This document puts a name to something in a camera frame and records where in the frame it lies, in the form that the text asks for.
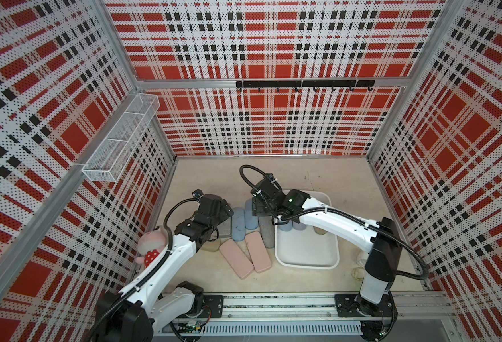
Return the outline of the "light blue glasses case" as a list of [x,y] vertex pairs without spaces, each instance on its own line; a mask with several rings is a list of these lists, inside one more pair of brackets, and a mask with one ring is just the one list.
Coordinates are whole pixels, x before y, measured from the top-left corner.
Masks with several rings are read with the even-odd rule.
[[283,225],[277,225],[278,229],[283,232],[290,232],[293,229],[293,222],[289,221]]

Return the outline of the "beige glasses case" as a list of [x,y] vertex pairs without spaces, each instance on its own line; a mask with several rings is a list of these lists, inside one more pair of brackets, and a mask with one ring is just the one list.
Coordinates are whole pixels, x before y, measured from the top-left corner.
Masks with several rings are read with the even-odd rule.
[[201,250],[202,251],[206,251],[206,252],[217,252],[220,248],[220,245],[221,245],[221,241],[219,241],[218,239],[215,240],[215,241],[212,241],[212,242],[205,242],[202,246],[201,246]]

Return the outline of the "brown glasses case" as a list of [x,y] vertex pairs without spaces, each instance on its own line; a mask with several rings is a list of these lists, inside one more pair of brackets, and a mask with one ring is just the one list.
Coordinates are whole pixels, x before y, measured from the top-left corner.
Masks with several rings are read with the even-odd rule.
[[326,230],[324,230],[324,229],[320,229],[320,228],[318,228],[318,227],[314,227],[314,231],[315,231],[315,233],[316,233],[316,234],[318,234],[318,235],[325,235],[325,234],[327,233],[327,231],[326,231]]

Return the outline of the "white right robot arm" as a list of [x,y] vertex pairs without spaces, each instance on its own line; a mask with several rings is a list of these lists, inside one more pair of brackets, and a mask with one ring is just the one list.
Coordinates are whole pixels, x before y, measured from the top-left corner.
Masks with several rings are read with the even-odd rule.
[[272,173],[253,165],[242,165],[239,175],[251,187],[259,208],[272,216],[275,225],[302,223],[323,229],[367,253],[365,275],[352,305],[365,317],[372,317],[382,303],[390,303],[395,312],[391,287],[396,277],[426,280],[429,267],[415,249],[396,232],[393,221],[364,219],[320,202],[308,192],[285,193]]

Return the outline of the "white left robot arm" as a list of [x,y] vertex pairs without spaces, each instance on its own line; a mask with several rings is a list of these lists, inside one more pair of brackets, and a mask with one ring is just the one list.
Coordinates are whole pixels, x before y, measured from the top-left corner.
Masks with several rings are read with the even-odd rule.
[[[195,213],[168,226],[172,214],[182,205],[197,203]],[[166,215],[163,228],[167,246],[128,285],[119,292],[106,293],[96,306],[95,323],[84,341],[151,341],[164,326],[195,306],[196,293],[181,287],[170,296],[162,291],[179,269],[211,238],[218,225],[234,212],[226,199],[195,190],[191,198],[176,204]]]

